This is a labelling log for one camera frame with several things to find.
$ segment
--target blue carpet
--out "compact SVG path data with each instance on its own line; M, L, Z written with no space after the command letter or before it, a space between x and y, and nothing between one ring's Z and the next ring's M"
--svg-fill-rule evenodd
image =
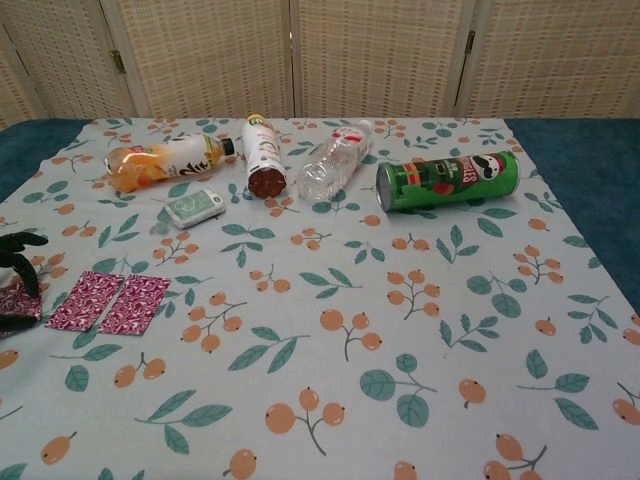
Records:
M89 120L33 120L0 132L0 201ZM556 198L640 312L640 120L507 120Z
M507 120L507 125L640 312L640 120Z

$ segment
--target floral tablecloth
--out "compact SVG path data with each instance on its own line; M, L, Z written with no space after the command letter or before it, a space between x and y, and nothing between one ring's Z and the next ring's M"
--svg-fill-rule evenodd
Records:
M273 120L291 181L345 121ZM87 270L171 285L141 337L0 342L0 479L637 480L640 319L502 120L375 120L371 155L315 204L252 198L241 155L105 182L112 148L203 132L241 154L242 124L96 120L1 206L0 234L49 238L26 251L43 321ZM376 202L382 162L505 149L509 197ZM172 227L163 205L203 186L227 211Z

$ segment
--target table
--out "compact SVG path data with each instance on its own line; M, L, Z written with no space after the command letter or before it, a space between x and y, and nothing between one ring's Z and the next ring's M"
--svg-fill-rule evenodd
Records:
M374 120L372 155L315 205L252 199L240 160L104 182L111 148L204 132L241 150L242 120L97 120L43 162L0 213L1 233L50 239L28 250L45 317L85 270L172 284L142 337L0 343L0 478L637 478L640 320L517 139L498 119ZM274 120L292 178L342 121ZM503 149L509 197L376 203L383 161ZM163 204L204 185L227 212L173 229Z

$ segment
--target green pringles can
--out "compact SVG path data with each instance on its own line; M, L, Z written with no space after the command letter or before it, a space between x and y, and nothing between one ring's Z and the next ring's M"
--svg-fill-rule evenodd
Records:
M510 151L378 167L376 193L385 212L509 195L520 181Z

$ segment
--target clear water bottle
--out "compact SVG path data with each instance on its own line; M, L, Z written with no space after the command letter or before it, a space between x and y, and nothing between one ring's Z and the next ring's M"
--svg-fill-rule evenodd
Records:
M337 128L304 164L296 185L305 200L326 200L349 181L371 147L373 125L368 120Z

